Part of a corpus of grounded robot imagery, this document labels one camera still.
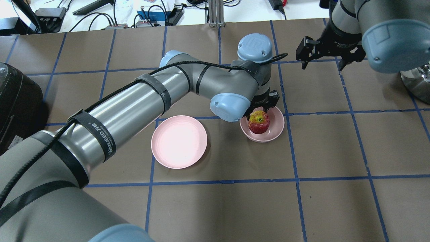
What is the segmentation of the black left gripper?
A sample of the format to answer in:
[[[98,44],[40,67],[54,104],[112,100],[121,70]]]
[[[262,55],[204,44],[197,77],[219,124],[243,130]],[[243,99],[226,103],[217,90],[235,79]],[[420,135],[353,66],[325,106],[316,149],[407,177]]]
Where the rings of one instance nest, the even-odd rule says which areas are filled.
[[[255,95],[243,117],[249,118],[249,115],[254,112],[256,108],[263,108],[263,111],[268,113],[270,108],[277,105],[279,99],[280,96],[277,90],[268,90],[261,95]]]

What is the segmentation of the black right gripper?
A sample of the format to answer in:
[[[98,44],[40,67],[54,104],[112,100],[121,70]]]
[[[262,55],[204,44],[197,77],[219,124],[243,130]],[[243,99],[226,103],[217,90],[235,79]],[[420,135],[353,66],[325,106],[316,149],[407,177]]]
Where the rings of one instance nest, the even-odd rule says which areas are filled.
[[[321,37],[313,40],[305,36],[295,52],[296,60],[305,70],[310,61],[322,57],[338,57],[339,71],[352,62],[361,62],[366,53],[361,45],[359,22],[354,17],[332,17],[328,20]]]

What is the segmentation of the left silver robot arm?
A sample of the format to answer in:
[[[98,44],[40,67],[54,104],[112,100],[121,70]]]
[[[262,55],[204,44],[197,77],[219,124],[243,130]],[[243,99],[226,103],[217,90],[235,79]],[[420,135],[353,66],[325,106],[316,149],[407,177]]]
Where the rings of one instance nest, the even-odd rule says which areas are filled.
[[[69,117],[56,133],[39,131],[1,155],[2,242],[151,242],[83,191],[91,171],[189,92],[209,98],[211,111],[236,122],[257,107],[274,107],[269,90],[272,41],[249,34],[230,66],[171,50],[160,67]]]

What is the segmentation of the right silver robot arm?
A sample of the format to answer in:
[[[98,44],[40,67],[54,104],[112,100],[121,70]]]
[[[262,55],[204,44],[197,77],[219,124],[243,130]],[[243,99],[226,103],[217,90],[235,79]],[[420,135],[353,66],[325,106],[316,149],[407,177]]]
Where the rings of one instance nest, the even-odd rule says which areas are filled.
[[[429,61],[428,0],[321,0],[329,20],[321,36],[305,36],[296,59],[306,69],[321,57],[341,57],[340,69],[367,58],[379,73],[397,73]]]

